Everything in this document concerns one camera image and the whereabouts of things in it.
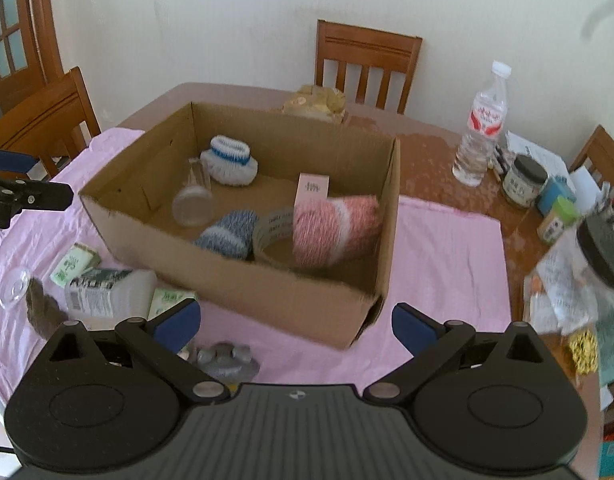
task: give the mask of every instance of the pink yarn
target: pink yarn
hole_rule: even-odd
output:
[[[308,200],[293,210],[293,256],[301,267],[328,267],[371,254],[381,233],[375,196]]]

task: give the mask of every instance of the barcode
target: barcode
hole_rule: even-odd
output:
[[[70,292],[70,299],[72,300],[72,307],[74,310],[80,310],[81,304],[78,299],[78,292]]]

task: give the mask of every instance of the white wall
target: white wall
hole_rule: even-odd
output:
[[[607,1],[613,14],[585,25]],[[511,130],[566,158],[599,122],[614,135],[614,0],[52,0],[52,7],[63,65],[81,67],[103,128],[181,82],[288,90],[311,82],[316,20],[324,18],[424,38],[407,107],[418,120],[462,131],[473,94],[500,59],[513,68]]]

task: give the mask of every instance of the pink tablecloth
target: pink tablecloth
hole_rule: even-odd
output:
[[[75,192],[141,132],[113,128],[61,172],[57,180]],[[78,199],[65,213],[23,212],[0,234],[0,281],[10,262],[42,279],[64,304],[49,274],[74,242],[94,248],[103,265],[118,266],[98,237]],[[266,383],[367,384],[410,359],[391,333],[391,309],[406,301],[439,321],[459,318],[482,331],[504,330],[510,322],[503,244],[497,221],[401,197],[389,296],[377,322],[346,351],[337,351],[279,332],[203,302],[196,343],[221,340],[249,344],[261,363],[257,381]],[[43,346],[29,326],[24,304],[0,307],[0,396],[7,400]]]

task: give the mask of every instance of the white and blue knitted item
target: white and blue knitted item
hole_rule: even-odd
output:
[[[258,162],[240,140],[215,136],[211,149],[200,154],[212,178],[225,186],[248,186],[258,173]]]
[[[245,260],[251,253],[251,241],[257,222],[258,215],[254,211],[232,211],[205,229],[194,245],[226,258]]]

